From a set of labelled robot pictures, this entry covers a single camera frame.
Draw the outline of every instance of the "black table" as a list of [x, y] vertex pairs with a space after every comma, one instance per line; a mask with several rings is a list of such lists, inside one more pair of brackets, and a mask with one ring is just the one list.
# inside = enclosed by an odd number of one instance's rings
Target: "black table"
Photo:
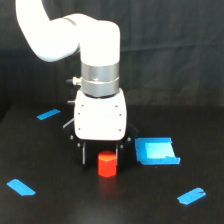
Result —
[[[61, 113], [40, 121], [51, 109]], [[171, 137], [180, 165], [143, 166], [134, 147], [116, 177], [97, 173], [97, 156], [85, 172], [75, 142], [62, 126], [73, 108], [12, 105], [0, 124], [1, 223], [175, 224], [224, 222], [224, 109], [128, 107], [140, 137]], [[34, 196], [20, 196], [6, 183], [19, 179]], [[206, 197], [189, 205], [177, 197], [201, 187]]]

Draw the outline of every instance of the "red block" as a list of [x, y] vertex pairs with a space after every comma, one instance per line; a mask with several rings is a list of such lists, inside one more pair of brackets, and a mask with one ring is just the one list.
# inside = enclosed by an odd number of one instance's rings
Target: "red block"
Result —
[[114, 152], [104, 151], [98, 156], [98, 174], [112, 177], [117, 174], [117, 156]]

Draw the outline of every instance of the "silver cylinder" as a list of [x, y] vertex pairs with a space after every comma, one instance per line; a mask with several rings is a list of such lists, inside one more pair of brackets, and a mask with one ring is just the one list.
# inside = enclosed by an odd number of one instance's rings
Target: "silver cylinder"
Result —
[[119, 92], [119, 63], [94, 67], [82, 63], [81, 90], [93, 97], [104, 97]]

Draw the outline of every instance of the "blue tape strip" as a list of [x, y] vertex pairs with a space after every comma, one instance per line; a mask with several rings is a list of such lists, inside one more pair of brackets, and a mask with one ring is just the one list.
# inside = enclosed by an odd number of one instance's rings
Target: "blue tape strip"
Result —
[[44, 120], [44, 119], [46, 119], [48, 117], [51, 117], [51, 116], [53, 116], [55, 114], [58, 114], [58, 113], [60, 113], [60, 111], [57, 110], [57, 109], [54, 109], [54, 110], [48, 111], [44, 114], [41, 114], [41, 115], [37, 116], [37, 118], [40, 119], [40, 120]]
[[14, 179], [7, 183], [7, 185], [12, 188], [14, 191], [16, 191], [21, 196], [25, 195], [34, 195], [36, 192], [27, 187], [24, 183], [21, 181]]
[[206, 193], [201, 188], [195, 188], [194, 190], [178, 197], [177, 199], [181, 204], [189, 205], [192, 202], [204, 197]]

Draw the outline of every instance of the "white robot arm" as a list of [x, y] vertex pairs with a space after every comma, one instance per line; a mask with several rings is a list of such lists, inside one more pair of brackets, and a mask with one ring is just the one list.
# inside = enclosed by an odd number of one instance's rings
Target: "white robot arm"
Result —
[[50, 21], [41, 0], [16, 0], [16, 15], [28, 44], [40, 59], [54, 62], [80, 51], [81, 88], [74, 111], [78, 138], [122, 139], [126, 104], [119, 88], [119, 27], [82, 14]]

